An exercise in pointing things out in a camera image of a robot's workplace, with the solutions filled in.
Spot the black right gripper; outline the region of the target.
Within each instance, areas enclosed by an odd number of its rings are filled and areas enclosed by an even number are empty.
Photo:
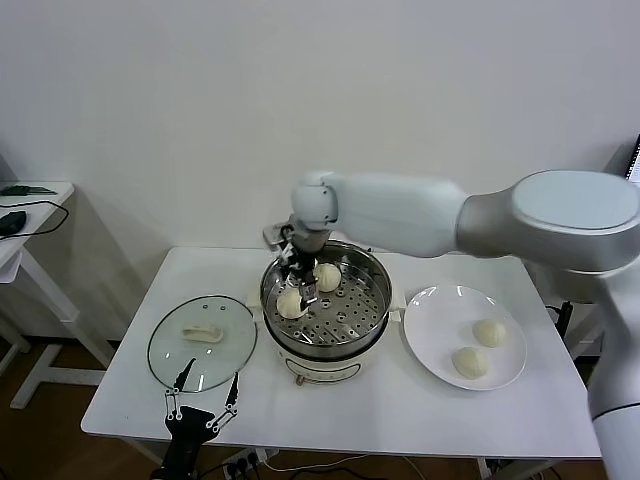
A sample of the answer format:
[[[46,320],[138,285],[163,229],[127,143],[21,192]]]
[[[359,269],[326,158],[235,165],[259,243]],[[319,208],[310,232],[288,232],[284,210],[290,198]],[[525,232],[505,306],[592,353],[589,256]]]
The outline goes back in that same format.
[[[308,277],[315,268],[315,257],[297,249],[291,242],[287,242],[282,250],[282,259],[277,262],[277,272],[284,288],[294,288],[295,279],[299,283],[300,310],[305,312],[318,299],[317,279]]]

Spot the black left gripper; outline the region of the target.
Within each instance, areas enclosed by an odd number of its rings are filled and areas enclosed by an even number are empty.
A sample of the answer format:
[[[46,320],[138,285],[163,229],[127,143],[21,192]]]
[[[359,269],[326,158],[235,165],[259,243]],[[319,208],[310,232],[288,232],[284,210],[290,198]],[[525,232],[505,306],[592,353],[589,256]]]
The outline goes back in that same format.
[[[191,358],[177,375],[173,386],[165,391],[165,425],[171,441],[158,468],[159,479],[191,479],[200,447],[212,440],[214,434],[219,434],[238,414],[238,372],[234,374],[224,411],[217,417],[194,407],[181,407],[180,397],[195,362],[196,359]]]

